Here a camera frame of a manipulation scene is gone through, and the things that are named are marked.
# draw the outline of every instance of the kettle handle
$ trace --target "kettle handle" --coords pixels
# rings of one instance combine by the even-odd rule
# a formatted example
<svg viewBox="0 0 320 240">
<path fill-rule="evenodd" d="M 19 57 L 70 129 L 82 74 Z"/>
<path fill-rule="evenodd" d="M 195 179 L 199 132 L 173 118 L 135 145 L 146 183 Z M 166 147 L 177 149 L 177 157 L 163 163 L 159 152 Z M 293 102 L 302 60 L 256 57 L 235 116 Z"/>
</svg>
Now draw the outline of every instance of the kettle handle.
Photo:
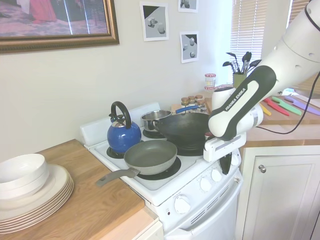
<svg viewBox="0 0 320 240">
<path fill-rule="evenodd" d="M 120 109 L 120 111 L 122 112 L 122 114 L 124 116 L 125 128 L 126 129 L 131 128 L 131 117 L 130 117 L 129 111 L 128 111 L 127 107 L 120 101 L 115 101 L 111 105 L 111 114 L 112 114 L 114 121 L 118 121 L 116 107 L 118 107 Z"/>
</svg>

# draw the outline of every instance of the blue kettle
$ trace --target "blue kettle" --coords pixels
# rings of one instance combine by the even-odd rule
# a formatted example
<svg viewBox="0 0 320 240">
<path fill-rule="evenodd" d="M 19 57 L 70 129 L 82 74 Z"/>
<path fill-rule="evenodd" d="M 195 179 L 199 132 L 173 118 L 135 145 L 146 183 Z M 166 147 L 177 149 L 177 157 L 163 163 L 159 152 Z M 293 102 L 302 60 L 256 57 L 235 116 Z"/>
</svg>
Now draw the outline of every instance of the blue kettle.
<svg viewBox="0 0 320 240">
<path fill-rule="evenodd" d="M 117 115 L 116 107 L 118 107 L 123 116 Z M 126 106 L 120 102 L 115 101 L 111 105 L 111 127 L 107 133 L 107 140 L 112 148 L 118 154 L 124 154 L 133 145 L 141 142 L 141 131 L 139 126 L 131 122 L 131 117 Z"/>
</svg>

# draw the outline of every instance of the stovetop burner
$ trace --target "stovetop burner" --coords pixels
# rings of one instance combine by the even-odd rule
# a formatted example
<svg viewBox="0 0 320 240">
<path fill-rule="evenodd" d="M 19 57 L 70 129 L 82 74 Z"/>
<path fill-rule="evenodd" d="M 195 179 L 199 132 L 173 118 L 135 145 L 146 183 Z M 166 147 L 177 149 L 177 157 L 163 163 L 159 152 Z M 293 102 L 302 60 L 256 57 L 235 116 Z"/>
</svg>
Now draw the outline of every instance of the stovetop burner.
<svg viewBox="0 0 320 240">
<path fill-rule="evenodd" d="M 183 147 L 177 146 L 176 144 L 175 144 L 175 146 L 178 150 L 177 155 L 179 155 L 179 156 L 200 157 L 204 154 L 204 148 L 201 146 L 198 146 L 198 145 L 197 146 L 191 145 L 191 146 L 188 146 L 188 148 L 183 148 Z"/>
<path fill-rule="evenodd" d="M 145 135 L 147 138 L 150 138 L 150 139 L 165 139 L 165 136 L 163 136 L 158 131 L 146 131 L 144 129 L 142 133 L 143 135 Z"/>
<path fill-rule="evenodd" d="M 171 176 L 175 175 L 179 169 L 181 168 L 181 161 L 180 159 L 177 157 L 174 161 L 174 163 L 172 164 L 171 167 L 169 167 L 167 170 L 155 174 L 155 175 L 142 175 L 142 174 L 138 174 L 138 177 L 141 179 L 145 179 L 145 180 L 161 180 L 161 179 L 167 179 L 170 178 Z"/>
<path fill-rule="evenodd" d="M 123 159 L 125 157 L 124 153 L 117 153 L 111 147 L 108 147 L 106 154 L 113 159 Z"/>
</svg>

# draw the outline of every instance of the oven door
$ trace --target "oven door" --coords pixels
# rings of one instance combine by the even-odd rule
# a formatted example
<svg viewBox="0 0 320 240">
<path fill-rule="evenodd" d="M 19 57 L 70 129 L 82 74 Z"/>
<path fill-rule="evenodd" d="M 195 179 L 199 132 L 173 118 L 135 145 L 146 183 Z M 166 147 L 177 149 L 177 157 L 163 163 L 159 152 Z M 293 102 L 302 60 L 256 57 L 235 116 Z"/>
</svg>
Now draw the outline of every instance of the oven door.
<svg viewBox="0 0 320 240">
<path fill-rule="evenodd" d="M 228 194 L 194 225 L 177 228 L 165 240 L 234 240 L 236 231 L 237 200 L 243 179 L 234 181 Z"/>
</svg>

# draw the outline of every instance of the cabinet knob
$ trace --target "cabinet knob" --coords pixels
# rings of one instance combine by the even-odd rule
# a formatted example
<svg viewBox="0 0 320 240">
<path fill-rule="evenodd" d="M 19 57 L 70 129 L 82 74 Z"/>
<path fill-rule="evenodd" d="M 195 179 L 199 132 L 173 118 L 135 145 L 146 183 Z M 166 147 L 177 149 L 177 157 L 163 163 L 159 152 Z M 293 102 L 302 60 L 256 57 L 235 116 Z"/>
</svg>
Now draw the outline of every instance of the cabinet knob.
<svg viewBox="0 0 320 240">
<path fill-rule="evenodd" d="M 259 169 L 260 169 L 260 171 L 261 171 L 263 174 L 267 171 L 266 167 L 263 166 L 263 165 L 260 165 L 260 166 L 259 166 Z"/>
</svg>

